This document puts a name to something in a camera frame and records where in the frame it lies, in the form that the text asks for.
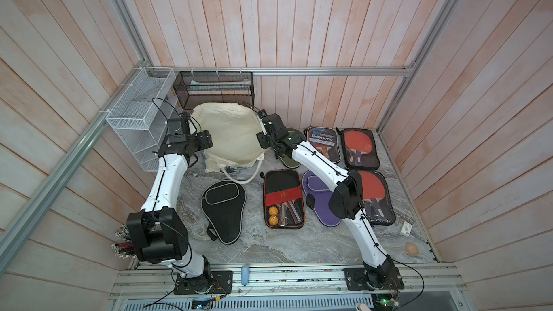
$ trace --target wooden wall panel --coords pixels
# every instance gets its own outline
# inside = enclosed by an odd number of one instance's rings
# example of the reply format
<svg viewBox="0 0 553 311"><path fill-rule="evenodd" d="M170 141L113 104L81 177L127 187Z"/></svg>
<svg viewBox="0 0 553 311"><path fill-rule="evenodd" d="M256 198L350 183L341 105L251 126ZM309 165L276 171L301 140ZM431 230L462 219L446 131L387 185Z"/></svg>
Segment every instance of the wooden wall panel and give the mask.
<svg viewBox="0 0 553 311"><path fill-rule="evenodd" d="M0 0L0 232L139 61L111 0ZM13 309L103 309L153 176L100 139L0 278ZM29 294L22 291L33 290Z"/></svg>
<svg viewBox="0 0 553 311"><path fill-rule="evenodd" d="M347 67L411 64L444 0L126 2L160 66ZM174 24L174 17L182 18ZM187 63L181 58L181 45ZM268 112L276 111L294 128L375 128L395 94L397 80L260 77L254 80L255 102Z"/></svg>
<svg viewBox="0 0 553 311"><path fill-rule="evenodd" d="M382 133L480 310L553 303L552 4L462 0Z"/></svg>

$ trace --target white wire basket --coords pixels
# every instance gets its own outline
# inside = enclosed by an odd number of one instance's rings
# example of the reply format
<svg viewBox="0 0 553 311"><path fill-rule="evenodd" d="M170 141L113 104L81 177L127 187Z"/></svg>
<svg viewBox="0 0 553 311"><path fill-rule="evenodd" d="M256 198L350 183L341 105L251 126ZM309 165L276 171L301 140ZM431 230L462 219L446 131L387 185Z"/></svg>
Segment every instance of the white wire basket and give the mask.
<svg viewBox="0 0 553 311"><path fill-rule="evenodd" d="M143 68L109 112L107 121L114 129L147 130L158 108L152 100L164 99L175 82L172 68Z"/></svg>
<svg viewBox="0 0 553 311"><path fill-rule="evenodd" d="M143 68L107 116L109 125L146 172L158 169L155 152L165 136L165 118L179 115L174 110L176 96L167 102L154 100L165 99L174 80L175 72L171 68Z"/></svg>

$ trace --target bundle of pencils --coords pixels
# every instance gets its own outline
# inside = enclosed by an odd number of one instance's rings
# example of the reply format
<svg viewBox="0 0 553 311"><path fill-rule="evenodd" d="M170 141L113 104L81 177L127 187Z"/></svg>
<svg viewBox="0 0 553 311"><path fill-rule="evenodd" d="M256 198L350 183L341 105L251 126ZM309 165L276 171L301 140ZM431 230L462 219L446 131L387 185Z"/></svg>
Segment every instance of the bundle of pencils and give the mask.
<svg viewBox="0 0 553 311"><path fill-rule="evenodd" d="M134 256L135 246L130 240L130 234L129 234L129 229L127 228L127 225L122 225L121 228L119 228L119 230L115 232L115 235L125 239L125 242L111 245L111 247L115 251L115 255L119 256L122 259L126 259L131 256Z"/></svg>

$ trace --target red paddle cover strap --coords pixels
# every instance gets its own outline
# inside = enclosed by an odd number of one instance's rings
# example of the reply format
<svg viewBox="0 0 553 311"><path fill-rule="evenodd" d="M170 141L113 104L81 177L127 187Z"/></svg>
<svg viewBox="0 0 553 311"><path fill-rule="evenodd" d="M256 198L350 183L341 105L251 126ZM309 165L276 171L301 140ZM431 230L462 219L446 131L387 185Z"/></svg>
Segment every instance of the red paddle cover strap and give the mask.
<svg viewBox="0 0 553 311"><path fill-rule="evenodd" d="M346 147L352 150L359 150L364 153L370 153L373 150L373 143L370 137L359 131L348 131L344 134Z"/></svg>
<svg viewBox="0 0 553 311"><path fill-rule="evenodd" d="M303 194L301 193L301 186L295 187L293 189L268 193L265 195L265 206L280 204L288 202L289 200L294 200L302 197Z"/></svg>

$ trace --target red ping pong paddle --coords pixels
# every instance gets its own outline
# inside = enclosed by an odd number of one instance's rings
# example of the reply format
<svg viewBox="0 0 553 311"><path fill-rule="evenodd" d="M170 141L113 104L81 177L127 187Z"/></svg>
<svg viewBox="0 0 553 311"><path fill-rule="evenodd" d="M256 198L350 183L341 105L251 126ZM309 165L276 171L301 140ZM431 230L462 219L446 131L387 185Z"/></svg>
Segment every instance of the red ping pong paddle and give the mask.
<svg viewBox="0 0 553 311"><path fill-rule="evenodd" d="M384 213L378 203L379 200L386 197L384 185L377 176L370 172L360 170L359 174L361 175L361 181L363 182L363 200L370 202L371 207L374 208L374 213L377 218L384 217Z"/></svg>
<svg viewBox="0 0 553 311"><path fill-rule="evenodd" d="M344 134L344 141L349 149L349 163L354 166L362 166L361 156L373 150L370 137L359 131L347 131Z"/></svg>

